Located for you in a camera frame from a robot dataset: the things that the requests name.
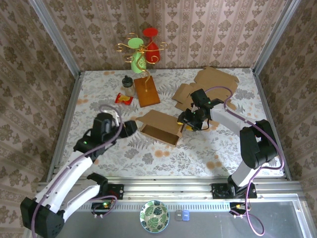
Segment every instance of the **green patterned plate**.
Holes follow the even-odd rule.
[[[140,212],[142,227],[151,233],[163,231],[169,222],[169,211],[164,203],[152,200],[144,204]]]

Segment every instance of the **flattened cardboard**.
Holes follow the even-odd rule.
[[[182,83],[176,90],[172,97],[172,99],[177,101],[175,105],[176,108],[182,111],[185,111],[187,108],[191,109],[191,104],[193,101],[190,97],[190,94],[198,89],[202,88],[206,91],[211,87],[225,86],[231,89],[231,91],[234,93],[238,87],[237,83],[239,83],[239,80],[236,76],[227,74],[209,66],[199,71],[194,81],[195,82],[190,84]],[[210,90],[206,94],[211,100],[219,98],[220,100],[224,101],[229,97],[230,92],[226,89],[217,88]],[[227,105],[231,109],[236,110],[236,107],[230,103],[230,100],[227,102]],[[219,125],[219,123],[215,121],[211,121],[210,124],[214,126]]]
[[[176,146],[179,138],[182,137],[183,125],[177,124],[176,117],[165,113],[150,110],[135,120],[143,122],[140,128],[141,134],[163,143]]]

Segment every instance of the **patterned wallpaper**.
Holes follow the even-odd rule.
[[[45,176],[74,78],[27,0],[0,1],[0,237]]]
[[[317,0],[302,0],[260,74],[292,177],[317,225]]]
[[[129,68],[114,45],[147,27],[169,43],[155,68],[251,67],[286,0],[44,2],[79,68],[105,70]]]

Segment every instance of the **purple cable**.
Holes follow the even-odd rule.
[[[103,197],[92,198],[89,200],[91,202],[91,201],[97,201],[97,200],[106,199],[106,198],[113,198],[114,204],[110,207],[110,209],[107,211],[107,213],[104,215],[104,217],[107,216],[110,213],[110,211],[115,207],[117,200],[118,200],[117,197],[113,196],[113,195],[108,195],[108,196],[103,196]]]
[[[234,113],[233,111],[231,111],[230,109],[227,108],[227,105],[226,105],[226,104],[227,104],[228,100],[233,96],[233,92],[231,91],[230,88],[227,88],[227,87],[224,87],[224,86],[216,86],[216,87],[212,87],[212,88],[206,90],[205,93],[208,92],[208,91],[210,91],[210,90],[212,90],[212,89],[215,89],[215,88],[224,88],[224,89],[227,89],[227,90],[230,92],[230,96],[229,96],[226,100],[224,100],[224,102],[223,102],[223,107],[224,107],[224,109],[225,109],[229,114],[235,116],[236,118],[238,118],[238,119],[240,119],[240,120],[242,120],[242,121],[245,121],[247,124],[253,126],[256,130],[258,130],[259,132],[261,132],[261,133],[273,144],[273,146],[275,147],[275,149],[276,149],[278,155],[280,156],[281,165],[280,165],[279,167],[267,167],[267,166],[266,166],[266,167],[260,167],[260,168],[258,169],[258,171],[256,171],[255,174],[250,178],[250,181],[249,181],[248,186],[247,186],[246,200],[245,200],[245,204],[248,204],[249,189],[250,189],[251,183],[252,183],[253,179],[257,176],[257,174],[260,172],[260,170],[263,170],[263,169],[280,170],[280,169],[282,169],[282,168],[284,167],[285,158],[284,158],[284,156],[283,156],[283,154],[282,154],[282,151],[279,149],[278,145],[276,144],[276,142],[275,142],[265,131],[263,131],[261,128],[259,128],[259,127],[258,127],[257,125],[255,125],[254,123],[250,122],[249,120],[244,119],[242,116],[240,116],[240,115]],[[265,234],[265,229],[264,229],[264,226],[263,226],[262,222],[260,221],[260,219],[259,219],[258,217],[256,217],[256,216],[252,215],[252,214],[249,214],[248,209],[246,209],[246,214],[245,214],[245,215],[246,215],[246,217],[247,217],[249,226],[251,227],[252,231],[253,231],[257,236],[260,236],[260,237],[263,236],[263,235]],[[261,226],[262,226],[262,232],[261,232],[261,233],[258,233],[258,232],[254,229],[254,227],[252,226],[251,221],[250,221],[250,216],[254,217],[255,219],[257,219],[257,220],[260,222],[260,224],[261,224]]]
[[[70,169],[74,164],[76,164],[80,159],[84,158],[85,156],[87,156],[87,155],[95,152],[96,150],[99,150],[99,149],[104,148],[105,146],[111,144],[120,135],[120,132],[121,132],[122,127],[123,127],[123,121],[122,121],[121,114],[119,113],[119,111],[116,108],[114,108],[113,106],[110,106],[110,105],[106,105],[106,104],[101,105],[99,107],[99,111],[100,112],[103,112],[103,107],[111,108],[112,110],[114,110],[119,115],[120,125],[119,125],[119,129],[118,129],[117,133],[113,136],[113,138],[111,138],[110,140],[106,141],[104,144],[99,145],[99,146],[95,147],[94,149],[91,149],[91,150],[87,151],[85,154],[82,154],[82,155],[78,156],[72,163],[69,164],[69,166],[68,166],[69,168],[65,168],[64,171],[60,174],[60,176],[54,181],[54,183],[51,185],[51,187],[48,189],[47,193],[45,194],[46,197],[43,197],[40,200],[40,202],[38,203],[38,205],[36,206],[36,208],[34,210],[34,213],[33,213],[33,216],[32,216],[32,220],[31,220],[31,232],[32,232],[32,237],[33,238],[36,238],[36,234],[35,234],[35,218],[36,218],[36,214],[39,211],[40,206],[45,201],[45,199],[48,198],[50,192],[55,188],[56,184],[61,180],[61,178],[65,175],[65,173],[68,171],[68,169]]]

